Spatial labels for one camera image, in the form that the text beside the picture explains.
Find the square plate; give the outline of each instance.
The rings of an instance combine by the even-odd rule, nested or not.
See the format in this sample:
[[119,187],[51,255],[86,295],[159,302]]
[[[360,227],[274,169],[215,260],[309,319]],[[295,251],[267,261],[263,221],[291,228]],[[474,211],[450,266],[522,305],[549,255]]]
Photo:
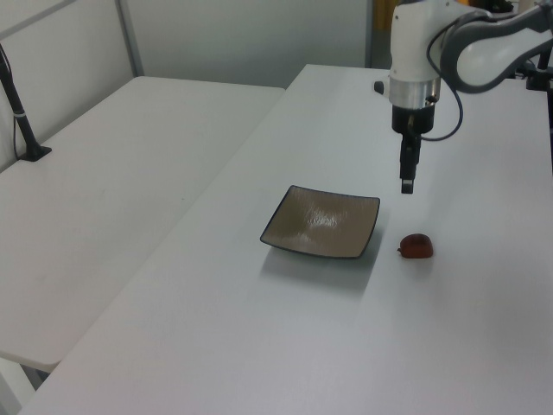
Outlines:
[[317,257],[359,258],[371,238],[380,199],[291,186],[261,235],[267,245]]

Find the white table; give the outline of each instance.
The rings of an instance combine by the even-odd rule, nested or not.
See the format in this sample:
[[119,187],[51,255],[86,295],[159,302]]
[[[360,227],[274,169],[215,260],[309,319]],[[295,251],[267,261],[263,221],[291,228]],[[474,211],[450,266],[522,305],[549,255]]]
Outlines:
[[137,78],[0,175],[0,357],[50,371],[283,91]]
[[[306,67],[22,415],[550,414],[545,95],[463,96],[401,195],[382,74]],[[381,197],[366,255],[260,243],[291,184]],[[432,259],[398,255],[414,232]]]

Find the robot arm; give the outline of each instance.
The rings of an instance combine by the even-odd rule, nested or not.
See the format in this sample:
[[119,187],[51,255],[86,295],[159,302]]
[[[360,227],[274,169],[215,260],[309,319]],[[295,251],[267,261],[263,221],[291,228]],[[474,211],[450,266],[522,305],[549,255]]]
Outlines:
[[391,28],[389,99],[392,128],[403,135],[402,193],[413,193],[421,135],[433,127],[441,76],[456,91],[492,89],[526,59],[551,48],[552,10],[553,0],[545,0],[498,21],[455,0],[399,2]]

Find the black cable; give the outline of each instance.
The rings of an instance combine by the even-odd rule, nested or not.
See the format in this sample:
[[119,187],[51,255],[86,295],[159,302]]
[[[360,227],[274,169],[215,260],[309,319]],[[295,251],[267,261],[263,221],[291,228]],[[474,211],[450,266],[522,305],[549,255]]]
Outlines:
[[[6,66],[8,67],[8,71],[10,72],[10,77],[13,80],[14,75],[11,72],[11,65],[10,60],[8,59],[8,55],[3,50],[2,43],[0,43],[0,55],[2,56],[2,59],[4,62],[6,62]],[[13,133],[13,143],[14,143],[14,156],[16,157],[16,160],[19,160],[19,155],[17,154],[17,145],[16,145],[16,115],[14,114],[14,133]]]
[[17,146],[16,146],[16,116],[14,115],[14,155],[16,156],[16,160],[19,160],[19,156],[17,155]]
[[6,62],[6,65],[8,67],[8,71],[10,72],[11,79],[14,79],[14,75],[11,72],[10,60],[8,59],[8,55],[3,50],[2,43],[0,43],[0,54],[2,55],[3,61]]
[[453,136],[460,128],[461,128],[461,125],[463,124],[463,118],[464,118],[464,111],[463,111],[463,104],[461,102],[461,98],[459,97],[459,93],[457,93],[457,91],[449,84],[449,82],[443,77],[443,74],[442,74],[442,71],[440,70],[440,68],[434,63],[434,61],[432,61],[432,57],[430,56],[430,50],[432,49],[432,46],[434,46],[434,43],[435,41],[438,40],[438,38],[443,35],[445,32],[447,32],[449,29],[451,29],[452,27],[455,26],[455,24],[457,24],[457,21],[453,21],[452,23],[450,23],[449,25],[447,25],[445,28],[443,28],[442,30],[440,30],[433,38],[432,40],[430,41],[428,47],[426,48],[426,59],[429,61],[429,64],[432,66],[432,69],[434,69],[436,71],[436,73],[443,79],[443,81],[446,83],[446,85],[449,87],[449,89],[451,90],[451,92],[453,93],[454,97],[455,97],[455,100],[457,101],[457,105],[459,106],[459,120],[457,121],[457,125],[455,126],[455,128],[446,136],[443,136],[443,137],[436,137],[436,138],[430,138],[430,137],[423,137],[419,134],[416,134],[414,131],[413,131],[413,124],[412,123],[408,123],[407,124],[407,128],[409,129],[409,133],[414,136],[414,137],[420,137],[421,140],[423,141],[431,141],[431,142],[437,142],[437,141],[443,141],[443,140],[446,140],[448,138],[450,138],[451,136]]

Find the white wall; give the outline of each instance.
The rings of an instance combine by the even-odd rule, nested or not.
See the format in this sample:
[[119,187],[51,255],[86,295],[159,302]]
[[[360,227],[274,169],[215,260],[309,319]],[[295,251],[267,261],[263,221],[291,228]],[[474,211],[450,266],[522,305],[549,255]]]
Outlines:
[[[39,142],[132,78],[115,0],[78,0],[1,42]],[[11,123],[0,88],[0,170],[14,161]]]
[[371,44],[372,0],[122,3],[146,75],[287,87],[307,63],[363,67]]
[[0,0],[0,39],[74,0]]

